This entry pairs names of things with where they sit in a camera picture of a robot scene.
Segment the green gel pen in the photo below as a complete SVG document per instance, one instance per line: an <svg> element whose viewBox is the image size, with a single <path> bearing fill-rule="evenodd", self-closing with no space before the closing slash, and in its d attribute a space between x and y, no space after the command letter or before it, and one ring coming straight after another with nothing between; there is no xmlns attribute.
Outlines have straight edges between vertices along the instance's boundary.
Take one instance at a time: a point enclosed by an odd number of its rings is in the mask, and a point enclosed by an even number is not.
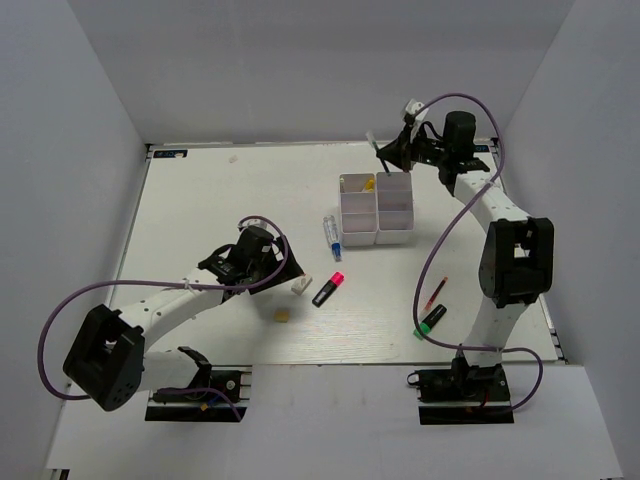
<svg viewBox="0 0 640 480"><path fill-rule="evenodd" d="M366 140L369 143L369 145L374 149L374 152L376 154L376 158L380 161L381 166L383 168L383 171L386 173L387 176L389 176L390 175L390 169L389 169L386 161L379 156L380 147L378 145L378 142L377 142L373 132L371 130L369 130L369 131L366 132L365 136L366 136Z"/></svg>

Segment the pink black highlighter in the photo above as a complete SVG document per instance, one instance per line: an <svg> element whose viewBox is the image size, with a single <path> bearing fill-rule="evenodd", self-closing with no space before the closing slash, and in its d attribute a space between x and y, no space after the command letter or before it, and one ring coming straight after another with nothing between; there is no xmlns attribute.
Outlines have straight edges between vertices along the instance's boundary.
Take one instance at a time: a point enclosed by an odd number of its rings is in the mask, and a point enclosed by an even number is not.
<svg viewBox="0 0 640 480"><path fill-rule="evenodd" d="M315 307L321 307L344 281L344 274L335 272L312 299Z"/></svg>

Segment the clear blue pen pack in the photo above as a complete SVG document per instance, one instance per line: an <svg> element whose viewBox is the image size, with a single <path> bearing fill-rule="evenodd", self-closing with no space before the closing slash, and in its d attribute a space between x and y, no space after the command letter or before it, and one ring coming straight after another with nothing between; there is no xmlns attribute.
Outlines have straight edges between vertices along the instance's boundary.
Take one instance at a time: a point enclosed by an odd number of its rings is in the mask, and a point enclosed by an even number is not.
<svg viewBox="0 0 640 480"><path fill-rule="evenodd" d="M323 218L323 227L332 256L336 262L340 262L342 260L342 253L335 217L333 215L325 216Z"/></svg>

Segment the red gel pen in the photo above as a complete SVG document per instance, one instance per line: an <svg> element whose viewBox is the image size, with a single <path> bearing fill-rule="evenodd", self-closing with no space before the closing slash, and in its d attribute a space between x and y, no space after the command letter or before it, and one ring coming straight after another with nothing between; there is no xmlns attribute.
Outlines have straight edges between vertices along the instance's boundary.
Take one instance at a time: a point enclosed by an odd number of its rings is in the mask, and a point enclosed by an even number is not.
<svg viewBox="0 0 640 480"><path fill-rule="evenodd" d="M448 277L447 276L445 276L439 282L438 286L436 287L434 292L429 297L429 299L428 299L427 303L425 304L424 308L421 310L421 312L419 314L419 319L420 320L424 319L428 315L428 313L431 311L432 307L434 306L434 303L435 303L436 299L438 298L441 290L444 288L444 286L446 285L447 282L448 282Z"/></svg>

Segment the green black highlighter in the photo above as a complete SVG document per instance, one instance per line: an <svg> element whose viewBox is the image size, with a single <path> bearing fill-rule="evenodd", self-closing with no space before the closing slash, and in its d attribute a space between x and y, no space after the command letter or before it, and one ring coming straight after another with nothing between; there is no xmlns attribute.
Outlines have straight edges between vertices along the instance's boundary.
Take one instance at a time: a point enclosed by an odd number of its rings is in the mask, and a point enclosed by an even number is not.
<svg viewBox="0 0 640 480"><path fill-rule="evenodd" d="M442 304L438 304L429 310L424 310L423 315L420 317L419 328L413 331L413 335L419 340L423 340L446 313L447 308Z"/></svg>

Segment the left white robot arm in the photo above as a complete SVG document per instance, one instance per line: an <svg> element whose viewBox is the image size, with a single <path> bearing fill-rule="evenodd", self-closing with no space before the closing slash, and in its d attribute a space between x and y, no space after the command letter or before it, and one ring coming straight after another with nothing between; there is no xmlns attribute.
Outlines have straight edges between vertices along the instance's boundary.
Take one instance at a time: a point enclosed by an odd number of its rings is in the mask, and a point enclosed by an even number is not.
<svg viewBox="0 0 640 480"><path fill-rule="evenodd" d="M64 373L103 410L139 391L162 397L227 400L197 350L154 350L165 335L244 292L256 294L304 274L287 239L256 225L236 243L214 250L175 287L119 309L99 305L86 315L63 363Z"/></svg>

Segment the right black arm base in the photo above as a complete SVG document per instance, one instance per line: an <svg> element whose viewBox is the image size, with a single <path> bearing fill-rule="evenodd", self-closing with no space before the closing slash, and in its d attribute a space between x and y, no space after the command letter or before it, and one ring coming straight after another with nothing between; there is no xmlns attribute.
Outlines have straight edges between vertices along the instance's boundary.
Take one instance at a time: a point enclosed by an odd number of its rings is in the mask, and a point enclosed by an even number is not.
<svg viewBox="0 0 640 480"><path fill-rule="evenodd" d="M506 375L498 367L489 379L472 379L462 386L451 369L416 370L407 376L418 398L423 426L513 424L514 414Z"/></svg>

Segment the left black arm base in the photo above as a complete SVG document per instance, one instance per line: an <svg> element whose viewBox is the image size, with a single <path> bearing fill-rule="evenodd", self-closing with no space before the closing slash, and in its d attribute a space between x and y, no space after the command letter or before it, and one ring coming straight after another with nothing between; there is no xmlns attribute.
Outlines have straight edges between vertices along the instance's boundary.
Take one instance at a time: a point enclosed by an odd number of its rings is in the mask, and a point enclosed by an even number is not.
<svg viewBox="0 0 640 480"><path fill-rule="evenodd" d="M191 393L153 392L147 422L240 423L250 403L252 368L213 367L208 377L188 386Z"/></svg>

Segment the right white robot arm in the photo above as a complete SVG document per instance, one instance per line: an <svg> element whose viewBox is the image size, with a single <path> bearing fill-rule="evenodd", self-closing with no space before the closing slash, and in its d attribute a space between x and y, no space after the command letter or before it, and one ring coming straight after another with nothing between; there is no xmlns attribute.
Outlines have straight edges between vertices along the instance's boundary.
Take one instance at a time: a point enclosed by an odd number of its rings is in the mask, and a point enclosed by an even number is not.
<svg viewBox="0 0 640 480"><path fill-rule="evenodd" d="M404 172L417 163L436 167L440 182L486 234L478 270L484 297L451 365L453 390L472 399L497 377L516 322L551 287L554 226L519 208L504 192L498 172L477 158L473 114L448 113L435 137L425 130L426 114L426 106L410 101L403 130L377 155Z"/></svg>

